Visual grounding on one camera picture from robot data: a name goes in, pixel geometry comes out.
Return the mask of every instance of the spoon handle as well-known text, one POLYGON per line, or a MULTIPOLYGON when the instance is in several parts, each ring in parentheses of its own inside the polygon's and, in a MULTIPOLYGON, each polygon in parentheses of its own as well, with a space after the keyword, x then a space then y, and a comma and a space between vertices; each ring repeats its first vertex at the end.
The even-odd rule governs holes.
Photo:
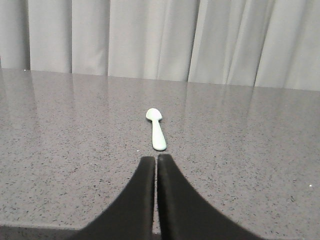
POLYGON ((163 151, 167 148, 164 134, 157 120, 152 121, 152 146, 158 151, 163 151))

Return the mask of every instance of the gray speckled countertop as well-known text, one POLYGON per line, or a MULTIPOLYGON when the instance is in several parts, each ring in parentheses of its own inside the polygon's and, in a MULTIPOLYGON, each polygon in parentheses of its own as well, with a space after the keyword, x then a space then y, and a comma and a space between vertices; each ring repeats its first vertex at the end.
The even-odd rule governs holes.
POLYGON ((12 69, 0 70, 2 231, 92 221, 159 154, 151 107, 209 203, 262 237, 320 239, 320 92, 12 69))

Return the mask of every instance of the white plastic spoon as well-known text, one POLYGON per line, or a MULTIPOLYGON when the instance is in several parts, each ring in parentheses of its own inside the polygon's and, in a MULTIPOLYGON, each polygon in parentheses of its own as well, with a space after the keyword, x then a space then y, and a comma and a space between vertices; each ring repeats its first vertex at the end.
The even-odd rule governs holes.
POLYGON ((167 148, 164 134, 162 133, 159 120, 162 119, 162 115, 156 108, 150 108, 145 117, 152 121, 152 146, 155 150, 163 151, 167 148))

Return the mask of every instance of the black object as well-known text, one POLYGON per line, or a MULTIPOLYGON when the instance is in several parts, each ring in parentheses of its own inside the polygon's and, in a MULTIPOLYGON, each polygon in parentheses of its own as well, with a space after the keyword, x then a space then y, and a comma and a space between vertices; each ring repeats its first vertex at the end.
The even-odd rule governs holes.
POLYGON ((262 240, 206 202, 169 154, 157 162, 157 202, 162 240, 262 240))
POLYGON ((154 194, 155 158, 144 156, 117 199, 68 240, 150 240, 154 194))

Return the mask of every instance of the curtain fold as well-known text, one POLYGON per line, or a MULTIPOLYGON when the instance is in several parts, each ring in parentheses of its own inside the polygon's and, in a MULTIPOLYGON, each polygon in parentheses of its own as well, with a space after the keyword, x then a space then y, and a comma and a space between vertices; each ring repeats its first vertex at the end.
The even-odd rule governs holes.
POLYGON ((320 91, 320 0, 0 0, 3 68, 320 91))
POLYGON ((110 3, 72 0, 72 72, 108 74, 110 3))
POLYGON ((72 70, 71 0, 29 0, 30 68, 72 70))
POLYGON ((109 75, 186 81, 196 0, 119 0, 110 6, 109 75))

